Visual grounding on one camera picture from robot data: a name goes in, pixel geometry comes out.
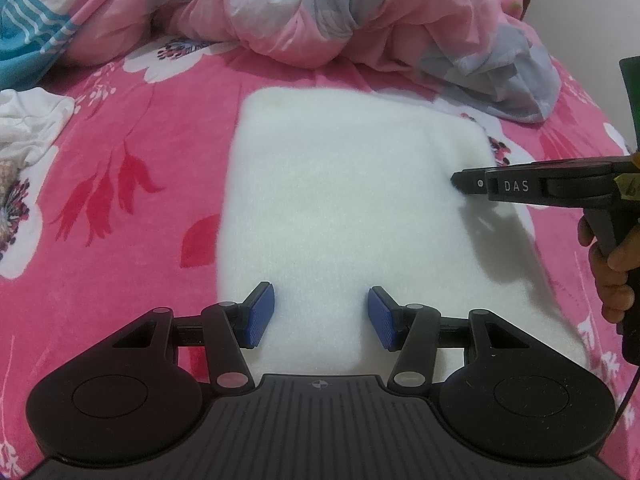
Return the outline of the person's right hand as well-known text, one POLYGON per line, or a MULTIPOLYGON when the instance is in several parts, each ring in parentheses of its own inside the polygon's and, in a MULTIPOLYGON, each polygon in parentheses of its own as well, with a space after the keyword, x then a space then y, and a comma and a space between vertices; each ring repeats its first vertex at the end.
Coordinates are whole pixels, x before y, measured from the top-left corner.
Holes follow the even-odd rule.
POLYGON ((628 275, 639 267, 639 226, 605 257, 594 241, 592 229, 585 218, 578 223, 578 242, 589 248, 589 265, 602 302, 602 315, 612 324, 623 321, 625 313, 634 304, 634 291, 628 285, 628 275))

